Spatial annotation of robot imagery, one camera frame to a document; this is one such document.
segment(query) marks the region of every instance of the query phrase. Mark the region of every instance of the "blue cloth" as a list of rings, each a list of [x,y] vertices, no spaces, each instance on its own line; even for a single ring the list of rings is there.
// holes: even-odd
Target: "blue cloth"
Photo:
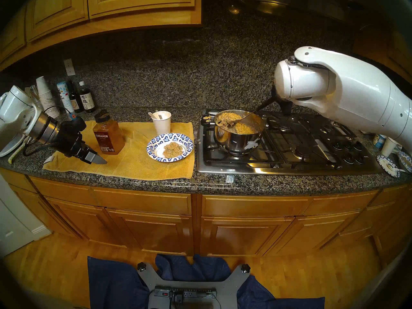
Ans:
[[[224,281],[231,271],[225,260],[193,257],[191,265],[183,256],[157,255],[158,274],[164,280]],[[91,309],[147,308],[149,289],[131,265],[87,257]],[[325,298],[275,299],[250,275],[237,292],[239,309],[323,309]]]

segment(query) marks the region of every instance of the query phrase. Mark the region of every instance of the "bottle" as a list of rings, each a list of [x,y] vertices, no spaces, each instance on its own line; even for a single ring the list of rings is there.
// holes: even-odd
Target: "bottle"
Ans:
[[[80,85],[80,98],[83,103],[83,107],[86,110],[87,113],[93,112],[96,108],[94,106],[94,101],[93,98],[91,97],[90,89],[87,87],[87,85],[84,83],[84,81],[79,82]]]
[[[124,147],[124,139],[117,121],[111,119],[106,110],[101,110],[94,118],[97,124],[93,127],[93,132],[103,154],[120,153]]]
[[[61,102],[63,103],[64,108],[67,109],[70,113],[73,113],[74,109],[69,99],[69,90],[67,88],[67,82],[57,83],[57,89],[59,90],[60,99],[61,99]]]
[[[79,93],[76,92],[73,86],[73,82],[69,80],[66,83],[67,83],[67,88],[69,91],[69,99],[70,99],[70,102],[72,103],[72,107],[75,113],[83,112],[84,111],[83,103],[82,103]]]

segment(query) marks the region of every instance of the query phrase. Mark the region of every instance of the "wooden floor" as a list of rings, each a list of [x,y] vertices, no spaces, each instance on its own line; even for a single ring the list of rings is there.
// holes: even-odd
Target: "wooden floor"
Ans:
[[[5,263],[26,287],[90,308],[87,256],[136,266],[141,261],[154,265],[156,255],[55,233],[6,256]],[[381,270],[369,239],[344,249],[325,247],[305,255],[225,260],[232,269],[239,263],[248,263],[251,273],[275,297],[326,297],[325,308],[348,308]]]

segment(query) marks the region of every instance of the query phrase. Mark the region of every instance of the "jar lid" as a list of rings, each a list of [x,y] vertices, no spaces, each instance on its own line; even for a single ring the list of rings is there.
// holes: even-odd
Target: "jar lid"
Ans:
[[[99,113],[94,115],[94,119],[96,120],[96,123],[103,123],[110,119],[110,115],[106,110],[101,110]]]

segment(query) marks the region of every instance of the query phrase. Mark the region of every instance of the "granite backsplash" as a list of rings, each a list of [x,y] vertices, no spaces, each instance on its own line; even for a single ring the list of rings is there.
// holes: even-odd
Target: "granite backsplash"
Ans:
[[[351,52],[353,32],[343,24],[247,8],[234,15],[230,2],[204,0],[203,27],[112,32],[46,48],[0,73],[0,92],[44,75],[57,96],[71,58],[70,79],[88,83],[99,106],[252,109],[269,96],[276,64],[296,48]]]

